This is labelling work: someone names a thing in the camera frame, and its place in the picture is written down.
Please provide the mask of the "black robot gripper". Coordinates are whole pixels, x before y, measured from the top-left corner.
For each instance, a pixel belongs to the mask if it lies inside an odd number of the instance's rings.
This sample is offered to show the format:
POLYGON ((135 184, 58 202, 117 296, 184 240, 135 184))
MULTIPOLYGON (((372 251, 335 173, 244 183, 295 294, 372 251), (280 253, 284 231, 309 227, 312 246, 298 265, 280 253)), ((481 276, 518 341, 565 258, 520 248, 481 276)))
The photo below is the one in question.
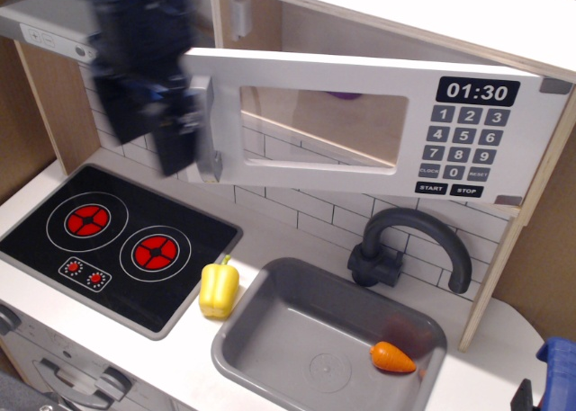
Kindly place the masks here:
POLYGON ((196 159, 203 126, 180 58, 194 44, 194 0, 83 0, 97 30, 90 65, 96 92, 122 144, 152 132, 161 171, 196 159))

